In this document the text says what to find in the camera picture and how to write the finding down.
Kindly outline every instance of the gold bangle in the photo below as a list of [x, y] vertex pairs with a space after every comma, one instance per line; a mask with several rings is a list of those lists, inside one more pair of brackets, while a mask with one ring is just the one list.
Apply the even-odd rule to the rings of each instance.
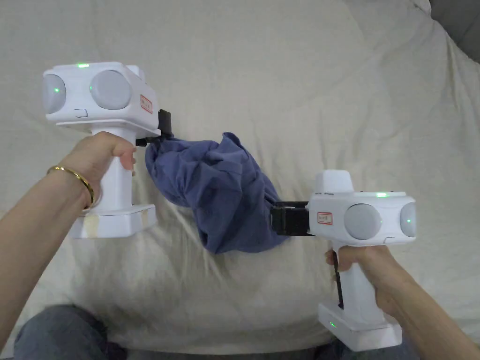
[[53, 170], [61, 170], [61, 171], [66, 171], [66, 172], [69, 172], [71, 174], [73, 174], [78, 180], [80, 180], [82, 182], [83, 185], [85, 185], [85, 187], [87, 188], [88, 192], [90, 193], [90, 205], [89, 206], [86, 206], [84, 210], [92, 207], [92, 205], [95, 203], [95, 193], [93, 191], [93, 188], [92, 186], [90, 185], [90, 183], [87, 181], [87, 179], [85, 179], [82, 175], [76, 173], [75, 171], [73, 171], [72, 169], [69, 169], [69, 168], [64, 168], [62, 166], [52, 166], [51, 168], [49, 168], [47, 170], [47, 175], [49, 173], [51, 173]]

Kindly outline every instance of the forearm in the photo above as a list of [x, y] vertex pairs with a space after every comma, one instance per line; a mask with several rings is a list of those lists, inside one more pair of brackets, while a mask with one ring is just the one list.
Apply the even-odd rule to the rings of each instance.
[[418, 284], [393, 294], [395, 318], [422, 359], [480, 359], [480, 350]]
[[0, 349], [84, 206], [78, 179], [54, 171], [0, 221]]

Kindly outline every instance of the device handle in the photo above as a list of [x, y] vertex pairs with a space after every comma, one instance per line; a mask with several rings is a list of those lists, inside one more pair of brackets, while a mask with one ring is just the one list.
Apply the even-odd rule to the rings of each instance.
[[[108, 126], [92, 128], [93, 135], [102, 131], [122, 137], [135, 145], [136, 133], [131, 129]], [[112, 159], [100, 185], [102, 193], [93, 211], [115, 211], [132, 206], [132, 171], [123, 168], [120, 158], [114, 157]]]
[[[333, 248], [338, 261], [340, 247], [340, 244], [334, 244]], [[384, 312], [377, 306], [375, 288], [358, 263], [352, 264], [349, 270], [340, 272], [340, 285], [345, 317], [364, 324], [380, 324], [385, 321]]]

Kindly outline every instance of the hand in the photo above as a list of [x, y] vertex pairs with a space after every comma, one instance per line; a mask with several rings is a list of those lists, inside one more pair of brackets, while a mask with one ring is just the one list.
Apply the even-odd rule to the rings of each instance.
[[[333, 265], [333, 250], [325, 253], [326, 262]], [[377, 306], [385, 313], [396, 317], [398, 309], [394, 295], [406, 284], [415, 280], [393, 258], [389, 249], [382, 246], [344, 246], [338, 251], [338, 271], [347, 271], [352, 263], [358, 263], [367, 279], [375, 288]]]
[[[92, 186], [95, 197], [100, 195], [100, 181], [106, 173], [113, 156], [118, 156], [126, 170], [133, 170], [137, 149], [127, 140], [109, 132], [99, 132], [82, 139], [73, 150], [60, 162], [60, 166], [70, 168], [84, 176]], [[86, 191], [87, 204], [90, 195]]]

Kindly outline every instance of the bed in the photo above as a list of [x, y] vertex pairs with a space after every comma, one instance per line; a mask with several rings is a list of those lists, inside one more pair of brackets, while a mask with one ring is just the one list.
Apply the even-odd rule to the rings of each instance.
[[[284, 200], [324, 168], [358, 190], [416, 198], [419, 237], [391, 250], [480, 342], [480, 65], [410, 0], [8, 0], [0, 3], [0, 215], [84, 134], [47, 124], [42, 72], [137, 64], [177, 137], [235, 133]], [[212, 255], [192, 214], [167, 202], [137, 153], [134, 198], [158, 224], [128, 239], [66, 239], [15, 334], [75, 303], [134, 349], [287, 351], [329, 341], [318, 302], [335, 294], [328, 243], [291, 238]]]

